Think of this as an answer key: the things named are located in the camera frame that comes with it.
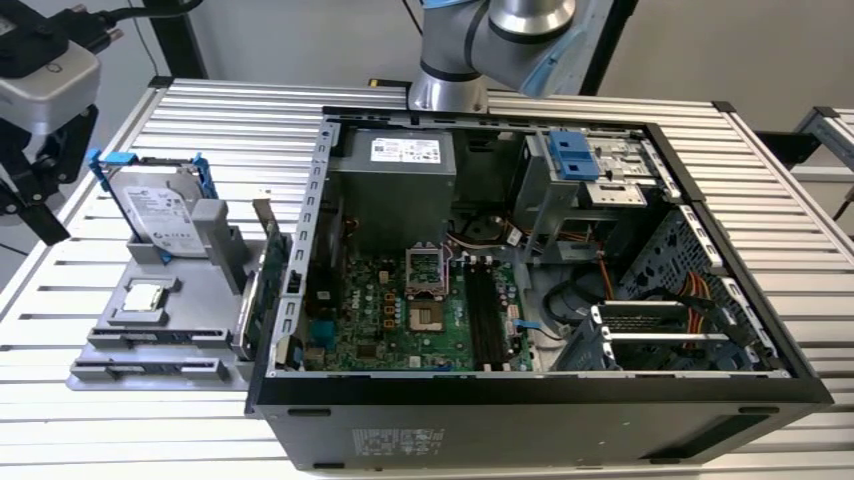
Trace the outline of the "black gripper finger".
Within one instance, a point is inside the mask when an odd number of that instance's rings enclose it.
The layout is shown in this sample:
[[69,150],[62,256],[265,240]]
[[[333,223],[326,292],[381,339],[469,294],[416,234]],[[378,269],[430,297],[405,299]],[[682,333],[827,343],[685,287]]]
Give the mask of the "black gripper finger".
[[55,245],[70,238],[57,216],[66,200],[66,197],[49,197],[45,201],[22,201],[19,217],[46,245]]

